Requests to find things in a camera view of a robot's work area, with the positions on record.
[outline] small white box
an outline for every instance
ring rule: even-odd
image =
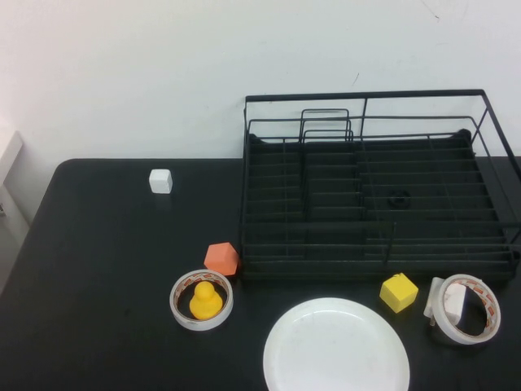
[[[429,291],[429,297],[427,298],[427,305],[423,314],[428,318],[433,317],[432,313],[432,300],[441,288],[441,284],[444,279],[434,277],[431,283],[431,290]],[[459,283],[451,283],[447,287],[447,291],[444,295],[444,308],[447,318],[453,326],[457,326],[460,319],[462,318],[463,306],[465,304],[465,293],[466,288],[464,285]]]
[[[172,191],[172,174],[169,169],[153,169],[148,182],[153,193],[169,194]]]

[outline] yellow cube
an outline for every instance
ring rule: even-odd
[[[403,273],[384,281],[380,290],[380,298],[396,313],[413,304],[417,294],[418,287]]]

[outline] block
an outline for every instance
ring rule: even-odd
[[[230,243],[210,244],[204,265],[210,270],[215,270],[222,275],[234,275],[239,266],[239,255]]]
[[[169,194],[172,191],[172,174],[169,169],[153,169],[148,182],[153,193]]]
[[[380,298],[396,313],[413,304],[416,295],[418,287],[403,273],[393,275],[384,281],[380,289]]]

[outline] toy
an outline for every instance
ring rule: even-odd
[[[222,299],[212,283],[202,281],[195,286],[194,297],[190,300],[190,312],[198,319],[210,319],[222,308]]]
[[[228,242],[210,244],[204,258],[204,265],[222,275],[234,275],[239,265],[239,255]]]
[[[380,298],[396,313],[413,304],[417,294],[418,287],[403,273],[384,281],[380,290]]]

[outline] white object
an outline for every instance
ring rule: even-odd
[[[423,311],[423,314],[428,318],[432,318],[432,298],[440,290],[443,282],[444,279],[438,277],[432,279],[429,297],[427,298],[427,304]],[[447,287],[447,291],[444,294],[445,313],[454,326],[456,326],[462,318],[463,305],[465,304],[465,291],[466,288],[464,285],[453,283]]]
[[[148,182],[153,193],[169,194],[172,191],[172,174],[169,169],[153,169]]]
[[[478,336],[470,336],[459,330],[451,324],[449,317],[445,313],[444,295],[447,292],[447,288],[455,283],[472,289],[484,303],[487,323],[483,333]],[[496,296],[483,281],[471,275],[453,275],[447,278],[440,287],[433,292],[431,306],[434,320],[441,331],[451,340],[459,344],[474,345],[486,342],[496,335],[501,324],[501,311],[499,310],[499,303],[497,302]]]
[[[211,281],[221,285],[226,292],[225,304],[222,306],[221,312],[215,315],[213,318],[206,320],[196,320],[187,318],[183,315],[178,307],[177,301],[181,293],[193,283],[200,281]],[[228,279],[221,273],[217,273],[213,270],[201,269],[194,270],[190,273],[186,273],[173,285],[172,291],[170,292],[170,309],[172,310],[173,317],[177,322],[188,330],[194,332],[205,332],[219,326],[223,323],[228,316],[230,316],[231,310],[234,307],[234,293],[231,290],[231,285]]]
[[[29,227],[4,181],[21,148],[22,139],[18,132],[9,128],[0,129],[0,205],[5,213],[2,223],[11,232],[18,246],[24,242]]]
[[[406,391],[409,361],[400,338],[373,310],[322,298],[287,311],[264,349],[270,391]]]

